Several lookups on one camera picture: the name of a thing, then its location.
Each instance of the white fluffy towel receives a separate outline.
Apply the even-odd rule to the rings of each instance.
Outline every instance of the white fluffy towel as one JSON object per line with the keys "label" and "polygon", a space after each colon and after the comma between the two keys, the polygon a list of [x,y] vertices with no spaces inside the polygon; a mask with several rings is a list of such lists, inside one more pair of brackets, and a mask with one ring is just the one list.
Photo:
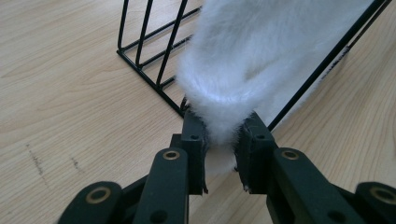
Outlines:
{"label": "white fluffy towel", "polygon": [[209,174],[235,167],[244,120],[256,110],[268,125],[371,2],[205,1],[177,83],[207,127]]}

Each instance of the wire frame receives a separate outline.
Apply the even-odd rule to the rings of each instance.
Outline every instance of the wire frame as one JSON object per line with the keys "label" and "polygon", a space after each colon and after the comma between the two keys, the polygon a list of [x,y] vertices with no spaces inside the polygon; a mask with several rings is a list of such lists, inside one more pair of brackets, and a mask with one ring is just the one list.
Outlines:
{"label": "wire frame", "polygon": [[[355,46],[362,35],[367,31],[367,29],[372,25],[376,18],[382,13],[382,11],[388,6],[391,0],[374,0],[373,3],[361,14],[359,19],[350,27],[346,34],[341,38],[341,40],[334,46],[330,53],[325,57],[325,59],[320,63],[320,65],[315,69],[312,75],[306,80],[306,82],[301,86],[299,90],[291,97],[288,103],[283,107],[283,109],[278,113],[274,120],[268,125],[268,129],[272,131],[275,126],[289,113],[291,108],[298,102],[298,100],[304,95],[304,93],[309,89],[309,87],[317,80],[317,78],[326,71],[327,68],[332,69],[338,62]],[[163,80],[163,74],[168,64],[169,57],[175,49],[184,45],[191,36],[183,38],[175,43],[177,31],[180,24],[187,20],[188,18],[196,15],[200,11],[200,7],[188,11],[185,13],[186,5],[188,0],[181,0],[180,6],[178,8],[177,16],[173,21],[169,21],[165,25],[155,29],[154,31],[147,34],[147,29],[149,25],[150,13],[152,10],[153,0],[148,0],[143,24],[141,27],[140,37],[125,47],[122,46],[122,39],[124,35],[125,21],[128,13],[129,0],[124,0],[121,21],[120,21],[120,31],[118,39],[118,50],[117,53],[121,58],[127,62],[136,73],[141,76],[152,89],[154,89],[164,100],[168,103],[181,117],[184,117],[184,112],[188,108],[187,99],[184,97],[180,105],[177,103],[164,91],[166,87],[172,85],[175,82],[176,75],[173,75],[166,80]],[[144,48],[145,41],[150,40],[154,36],[161,34],[172,28],[169,40],[167,42],[166,48],[155,54],[154,56],[142,61],[142,51]],[[134,60],[132,60],[127,52],[131,49],[136,49]],[[161,60],[161,67],[158,75],[155,78],[151,78],[145,71],[144,68],[148,67],[153,63],[157,63]]]}

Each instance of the wood grain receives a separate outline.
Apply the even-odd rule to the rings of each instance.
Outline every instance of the wood grain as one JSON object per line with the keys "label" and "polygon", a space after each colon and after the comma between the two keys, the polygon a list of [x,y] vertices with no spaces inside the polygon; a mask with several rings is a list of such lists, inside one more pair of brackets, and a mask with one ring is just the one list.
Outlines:
{"label": "wood grain", "polygon": [[[155,2],[150,26],[177,2]],[[139,35],[145,4],[131,1],[126,42]],[[125,187],[180,133],[182,119],[115,52],[121,9],[122,1],[0,3],[0,223],[52,223],[95,181]],[[345,189],[396,187],[395,21],[393,1],[274,132]],[[242,191],[237,174],[208,186],[191,197],[191,223],[271,223],[265,197]]]}

